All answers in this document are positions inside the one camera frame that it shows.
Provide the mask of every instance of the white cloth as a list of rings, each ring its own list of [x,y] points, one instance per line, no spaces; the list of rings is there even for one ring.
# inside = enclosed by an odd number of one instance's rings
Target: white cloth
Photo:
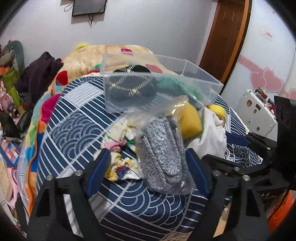
[[[201,109],[198,114],[204,130],[187,148],[192,148],[200,159],[206,154],[223,158],[227,146],[223,120],[208,108]]]

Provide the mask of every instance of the transparent storage container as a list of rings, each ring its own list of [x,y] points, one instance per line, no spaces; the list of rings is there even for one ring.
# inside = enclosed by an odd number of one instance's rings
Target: transparent storage container
[[[139,65],[150,72],[114,72]],[[188,60],[156,54],[106,52],[101,75],[109,113],[148,109],[180,95],[187,95],[193,106],[200,107],[200,103],[213,104],[223,87]]]

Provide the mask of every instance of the blue patterned bedspread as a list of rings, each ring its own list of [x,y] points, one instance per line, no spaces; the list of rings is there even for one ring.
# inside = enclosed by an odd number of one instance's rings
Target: blue patterned bedspread
[[[216,104],[227,112],[226,130],[245,134],[246,129],[219,96]],[[37,191],[49,174],[66,177],[84,169],[100,149],[102,136],[119,113],[108,114],[102,77],[83,77],[70,83],[52,113],[42,140],[37,169]],[[261,162],[248,148],[227,145],[230,160],[246,167]],[[135,155],[124,149],[123,158]],[[142,180],[111,182],[104,179],[90,198],[92,209],[110,240],[161,240],[192,231],[208,202],[198,190],[172,196],[149,191]],[[81,235],[69,195],[65,204],[71,227]]]

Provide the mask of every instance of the wooden door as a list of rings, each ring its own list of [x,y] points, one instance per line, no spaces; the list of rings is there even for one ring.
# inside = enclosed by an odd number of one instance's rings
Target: wooden door
[[[222,83],[230,75],[240,51],[243,33],[246,32],[248,9],[249,0],[219,0],[217,3],[200,67]]]

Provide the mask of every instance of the screw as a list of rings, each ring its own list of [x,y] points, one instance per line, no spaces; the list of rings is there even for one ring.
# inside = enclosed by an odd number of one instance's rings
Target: screw
[[[213,175],[218,177],[221,175],[221,172],[219,170],[215,170],[215,171],[213,171]]]
[[[83,170],[77,170],[76,172],[75,172],[75,176],[81,176],[83,174]]]
[[[250,181],[251,178],[248,176],[248,175],[243,175],[242,178],[245,180],[245,181]]]
[[[52,179],[54,178],[54,176],[53,175],[48,175],[48,176],[46,176],[46,181],[51,181]]]

